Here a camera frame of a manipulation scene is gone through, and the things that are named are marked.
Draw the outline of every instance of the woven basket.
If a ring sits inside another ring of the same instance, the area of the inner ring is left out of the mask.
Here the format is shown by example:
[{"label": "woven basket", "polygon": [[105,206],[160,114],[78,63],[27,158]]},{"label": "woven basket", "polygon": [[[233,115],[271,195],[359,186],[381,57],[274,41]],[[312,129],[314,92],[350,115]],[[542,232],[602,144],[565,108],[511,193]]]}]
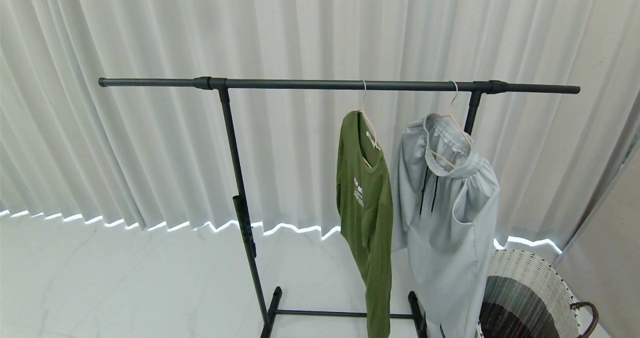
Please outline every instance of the woven basket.
[{"label": "woven basket", "polygon": [[[593,316],[583,334],[582,307]],[[595,306],[576,302],[544,259],[521,250],[493,253],[480,312],[484,338],[586,338],[597,323]]]}]

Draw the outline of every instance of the floor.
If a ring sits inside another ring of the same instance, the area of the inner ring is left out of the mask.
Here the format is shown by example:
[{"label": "floor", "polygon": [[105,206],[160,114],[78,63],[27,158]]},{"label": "floor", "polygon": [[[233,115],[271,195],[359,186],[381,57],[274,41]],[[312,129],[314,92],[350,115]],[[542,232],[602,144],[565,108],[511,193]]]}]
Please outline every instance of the floor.
[{"label": "floor", "polygon": [[[364,311],[364,286],[339,233],[254,228],[267,304]],[[0,220],[0,336],[7,338],[253,338],[261,315],[237,226],[142,232],[61,218]],[[391,311],[410,313],[405,252],[393,255]],[[391,337],[416,335],[392,320]],[[365,338],[362,318],[279,316],[274,338]],[[592,336],[607,337],[602,329]]]}]

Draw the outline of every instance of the basket handle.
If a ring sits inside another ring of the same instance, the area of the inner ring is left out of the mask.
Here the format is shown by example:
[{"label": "basket handle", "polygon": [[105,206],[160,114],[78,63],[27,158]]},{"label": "basket handle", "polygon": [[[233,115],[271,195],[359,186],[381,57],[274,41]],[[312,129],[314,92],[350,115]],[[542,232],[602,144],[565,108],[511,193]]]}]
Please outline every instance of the basket handle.
[{"label": "basket handle", "polygon": [[589,327],[587,327],[586,331],[578,336],[578,338],[587,338],[592,335],[592,333],[594,333],[596,329],[596,326],[598,325],[598,320],[600,319],[598,309],[596,309],[596,306],[591,302],[576,302],[569,305],[569,308],[571,309],[580,309],[583,307],[590,308],[593,319],[591,320],[591,323],[589,324]]}]

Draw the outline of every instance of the clothing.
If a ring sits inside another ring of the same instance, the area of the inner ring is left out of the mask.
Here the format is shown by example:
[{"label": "clothing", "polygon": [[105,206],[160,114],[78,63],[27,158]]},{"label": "clothing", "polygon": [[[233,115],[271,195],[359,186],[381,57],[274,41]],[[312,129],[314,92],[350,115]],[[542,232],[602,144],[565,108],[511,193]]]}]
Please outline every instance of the clothing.
[{"label": "clothing", "polygon": [[389,170],[382,151],[367,137],[366,120],[359,111],[348,113],[342,125],[336,174],[340,233],[349,243],[366,286],[368,337],[387,338],[391,331],[393,224]]},{"label": "clothing", "polygon": [[496,175],[451,119],[435,114],[405,129],[397,159],[392,249],[408,249],[429,336],[473,338],[494,249]]}]

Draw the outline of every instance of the black metal clothes rack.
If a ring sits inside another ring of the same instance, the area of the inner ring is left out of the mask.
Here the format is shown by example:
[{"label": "black metal clothes rack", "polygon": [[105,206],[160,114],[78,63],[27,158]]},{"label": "black metal clothes rack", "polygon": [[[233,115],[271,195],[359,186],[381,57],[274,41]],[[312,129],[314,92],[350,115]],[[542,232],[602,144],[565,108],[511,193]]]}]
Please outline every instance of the black metal clothes rack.
[{"label": "black metal clothes rack", "polygon": [[[245,183],[240,167],[240,156],[238,154],[238,143],[236,142],[236,132],[231,115],[231,105],[229,99],[229,88],[262,88],[262,89],[302,89],[302,90],[363,90],[363,81],[347,80],[308,80],[308,79],[230,79],[198,77],[191,79],[166,79],[166,78],[99,78],[98,84],[101,87],[113,86],[137,86],[137,87],[195,87],[203,90],[217,90],[222,104],[222,114],[226,125],[226,135],[231,151],[231,161],[233,162],[233,172],[235,173],[235,183],[238,195],[233,196],[233,205],[240,226],[244,250],[253,286],[258,298],[260,313],[264,323],[260,338],[269,338],[274,328],[275,318],[278,315],[299,315],[299,316],[334,316],[334,317],[366,317],[366,313],[354,312],[328,312],[328,311],[302,311],[280,309],[279,304],[282,297],[282,289],[276,287],[269,308],[265,304],[265,295],[260,283],[260,275],[256,266],[256,244],[251,229],[251,219],[249,217],[249,207],[247,206],[247,195],[245,193]],[[428,82],[428,81],[366,81],[367,90],[397,90],[397,91],[463,91],[471,92],[469,109],[466,115],[464,131],[471,134],[474,120],[480,105],[482,94],[499,94],[503,92],[538,92],[553,94],[577,94],[580,92],[578,86],[567,85],[529,85],[514,84],[502,81],[473,81],[457,82],[457,89],[454,83],[448,82]],[[416,333],[419,338],[426,337],[426,325],[420,312],[418,298],[411,291],[408,296],[410,315],[391,314],[391,318],[413,320]]]}]

